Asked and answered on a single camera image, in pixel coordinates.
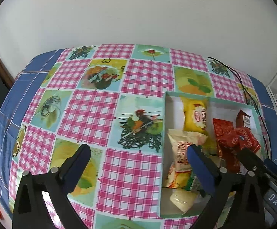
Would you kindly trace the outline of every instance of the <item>cardboard box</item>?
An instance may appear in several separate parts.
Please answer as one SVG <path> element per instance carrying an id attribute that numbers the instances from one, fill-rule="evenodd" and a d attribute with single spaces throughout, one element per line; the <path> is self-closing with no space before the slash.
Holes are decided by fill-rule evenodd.
<path id="1" fill-rule="evenodd" d="M 263 159 L 265 158 L 265 148 L 262 138 L 262 131 L 259 123 L 259 119 L 256 110 L 253 106 L 233 102 L 229 100 L 223 100 L 219 98 L 206 97 L 202 95 L 194 95 L 180 92 L 166 92 L 164 96 L 164 130 L 165 136 L 163 137 L 163 155 L 162 155 L 162 186 L 167 178 L 168 170 L 173 162 L 172 146 L 167 136 L 167 130 L 169 128 L 183 130 L 184 126 L 184 112 L 183 102 L 180 96 L 207 101 L 207 131 L 213 139 L 215 139 L 215 132 L 213 126 L 213 118 L 232 121 L 234 127 L 236 127 L 236 117 L 239 110 L 243 110 L 250 117 L 251 132 L 255 135 L 256 139 L 261 144 L 261 149 L 257 155 Z M 161 188 L 160 199 L 158 206 L 158 214 L 161 218 L 181 218 L 199 215 L 203 208 L 206 206 L 210 196 L 206 196 L 201 199 L 199 203 L 195 203 L 187 213 L 182 214 L 182 211 L 176 207 L 171 201 L 170 196 L 173 189 Z M 227 202 L 226 207 L 230 206 L 232 200 Z"/>

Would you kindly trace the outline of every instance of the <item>snack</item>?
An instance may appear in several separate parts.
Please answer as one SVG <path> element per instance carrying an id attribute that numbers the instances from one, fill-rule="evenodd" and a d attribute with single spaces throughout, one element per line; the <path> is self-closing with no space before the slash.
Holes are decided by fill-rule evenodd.
<path id="1" fill-rule="evenodd" d="M 178 188 L 173 191 L 172 195 L 170 196 L 170 200 L 184 214 L 192 207 L 192 205 L 194 205 L 194 201 L 198 194 L 198 192 L 191 192 Z"/>
<path id="2" fill-rule="evenodd" d="M 259 142 L 247 127 L 240 127 L 218 139 L 218 145 L 222 151 L 223 158 L 226 160 L 227 169 L 230 172 L 240 171 L 240 162 L 236 155 L 243 148 L 249 148 L 253 153 L 261 148 Z"/>
<path id="3" fill-rule="evenodd" d="M 184 106 L 184 131 L 197 131 L 208 136 L 206 142 L 202 145 L 203 152 L 215 155 L 217 153 L 217 144 L 212 140 L 206 131 L 206 103 L 201 100 L 181 97 Z"/>
<path id="4" fill-rule="evenodd" d="M 205 133 L 206 106 L 203 101 L 181 98 L 184 105 L 184 131 L 197 131 Z"/>
<path id="5" fill-rule="evenodd" d="M 237 154 L 243 148 L 249 148 L 253 153 L 261 148 L 259 142 L 247 127 L 239 127 L 230 134 L 224 135 L 218 139 L 219 145 L 230 149 L 231 152 Z"/>
<path id="6" fill-rule="evenodd" d="M 191 166 L 186 157 L 187 148 L 192 144 L 197 146 L 204 144 L 207 136 L 198 132 L 168 129 L 168 137 L 172 144 L 174 163 L 170 167 L 165 186 L 184 187 L 191 174 Z"/>
<path id="7" fill-rule="evenodd" d="M 237 117 L 236 117 L 236 127 L 243 127 L 244 126 L 244 127 L 247 127 L 247 128 L 251 128 L 250 117 L 251 116 L 247 115 L 245 112 L 240 110 Z"/>
<path id="8" fill-rule="evenodd" d="M 183 189 L 187 191 L 199 191 L 200 189 L 202 189 L 201 183 L 197 175 L 193 171 L 191 172 L 188 182 Z"/>
<path id="9" fill-rule="evenodd" d="M 227 134 L 234 130 L 233 123 L 231 121 L 213 119 L 213 125 L 217 140 L 218 156 L 226 161 L 228 171 L 238 173 L 240 171 L 240 162 L 229 149 L 218 143 L 219 138 L 222 136 L 228 137 Z"/>

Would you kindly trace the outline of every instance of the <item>black cable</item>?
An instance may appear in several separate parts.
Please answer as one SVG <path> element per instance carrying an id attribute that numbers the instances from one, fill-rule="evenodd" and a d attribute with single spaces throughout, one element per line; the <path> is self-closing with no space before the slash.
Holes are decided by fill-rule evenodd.
<path id="1" fill-rule="evenodd" d="M 212 60 L 215 60 L 215 61 L 217 61 L 217 62 L 219 62 L 220 64 L 222 64 L 223 66 L 225 66 L 226 68 L 228 68 L 228 69 L 238 78 L 238 80 L 239 80 L 239 82 L 240 82 L 240 84 L 241 84 L 241 86 L 242 86 L 242 89 L 243 89 L 243 94 L 244 94 L 244 97 L 245 97 L 245 99 L 246 99 L 246 104 L 248 104 L 248 99 L 246 98 L 246 92 L 245 92 L 245 90 L 244 90 L 245 88 L 244 88 L 244 85 L 243 85 L 243 83 L 242 83 L 242 80 L 241 80 L 241 77 L 240 77 L 239 73 L 238 73 L 236 70 L 232 69 L 231 67 L 229 67 L 229 66 L 223 64 L 221 61 L 219 61 L 219 60 L 217 60 L 217 59 L 214 59 L 214 58 L 212 58 L 212 57 L 208 57 L 208 58 L 209 58 L 209 59 L 212 59 Z"/>
<path id="2" fill-rule="evenodd" d="M 227 65 L 223 64 L 221 61 L 219 61 L 219 60 L 217 60 L 217 59 L 215 59 L 215 58 L 209 57 L 209 59 L 212 59 L 212 60 L 215 60 L 215 61 L 219 62 L 220 64 L 222 64 L 223 66 L 225 66 L 226 68 L 228 68 L 228 69 L 229 69 L 229 70 L 230 70 L 230 71 L 231 71 L 231 72 L 235 75 L 235 77 L 237 77 L 237 78 L 238 78 L 238 80 L 239 80 L 239 82 L 240 82 L 240 84 L 241 84 L 241 86 L 242 86 L 242 89 L 243 89 L 243 94 L 244 94 L 244 96 L 245 96 L 245 99 L 246 99 L 246 104 L 247 104 L 247 105 L 248 105 L 248 99 L 246 98 L 246 93 L 249 95 L 249 97 L 250 97 L 250 98 L 251 98 L 251 100 L 253 101 L 254 106 L 255 106 L 255 108 L 256 108 L 256 110 L 257 110 L 257 112 L 258 112 L 259 116 L 260 116 L 260 119 L 261 119 L 261 121 L 262 121 L 262 123 L 263 123 L 263 125 L 264 125 L 264 128 L 266 129 L 266 132 L 267 132 L 267 135 L 268 135 L 268 138 L 269 138 L 269 143 L 270 143 L 270 151 L 271 151 L 271 157 L 269 156 L 269 151 L 268 151 L 267 141 L 266 141 L 266 139 L 265 139 L 264 135 L 262 134 L 262 137 L 263 137 L 264 143 L 265 143 L 265 145 L 266 145 L 267 156 L 268 156 L 268 158 L 270 158 L 270 159 L 272 160 L 272 146 L 271 146 L 271 138 L 270 138 L 270 135 L 269 135 L 268 129 L 267 129 L 266 124 L 264 123 L 264 121 L 263 121 L 263 119 L 262 119 L 262 116 L 261 116 L 261 114 L 260 114 L 260 111 L 259 111 L 259 109 L 258 109 L 258 106 L 257 106 L 256 102 L 255 102 L 255 101 L 254 101 L 254 99 L 252 98 L 251 94 L 247 91 L 247 89 L 246 89 L 246 88 L 244 88 L 244 85 L 243 85 L 243 83 L 242 83 L 242 80 L 241 80 L 241 77 L 240 77 L 239 73 L 238 73 L 236 70 L 234 70 L 233 68 L 231 68 L 231 67 L 229 67 L 229 66 L 227 66 Z"/>

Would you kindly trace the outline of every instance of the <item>yellow snack package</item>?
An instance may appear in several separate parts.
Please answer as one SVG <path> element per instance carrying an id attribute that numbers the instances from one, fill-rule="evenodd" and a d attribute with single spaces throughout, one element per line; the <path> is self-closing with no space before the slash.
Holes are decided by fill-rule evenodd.
<path id="1" fill-rule="evenodd" d="M 187 161 L 187 148 L 192 144 L 203 145 L 207 136 L 199 132 L 168 129 L 168 137 L 172 145 L 174 162 L 169 169 L 165 186 L 168 188 L 185 187 L 192 170 Z"/>
<path id="2" fill-rule="evenodd" d="M 184 131 L 197 131 L 208 136 L 206 142 L 202 145 L 203 152 L 215 155 L 217 153 L 217 144 L 211 139 L 206 131 L 206 102 L 196 99 L 181 97 L 184 106 Z"/>
<path id="3" fill-rule="evenodd" d="M 203 101 L 181 98 L 184 105 L 184 131 L 197 131 L 205 134 L 206 106 Z"/>

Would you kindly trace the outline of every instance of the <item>metal screw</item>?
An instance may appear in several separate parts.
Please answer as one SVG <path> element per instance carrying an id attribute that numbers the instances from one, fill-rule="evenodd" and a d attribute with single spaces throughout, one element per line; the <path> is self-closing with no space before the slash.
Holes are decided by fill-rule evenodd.
<path id="1" fill-rule="evenodd" d="M 253 171 L 249 171 L 248 174 L 249 174 L 250 177 L 255 176 L 255 173 Z"/>
<path id="2" fill-rule="evenodd" d="M 51 168 L 51 173 L 56 173 L 58 172 L 59 168 L 58 167 L 53 167 Z"/>
<path id="3" fill-rule="evenodd" d="M 27 176 L 28 174 L 29 174 L 28 170 L 25 170 L 25 171 L 22 172 L 22 176 L 24 176 L 24 177 Z"/>
<path id="4" fill-rule="evenodd" d="M 227 169 L 225 167 L 221 167 L 219 170 L 221 173 L 227 173 Z"/>

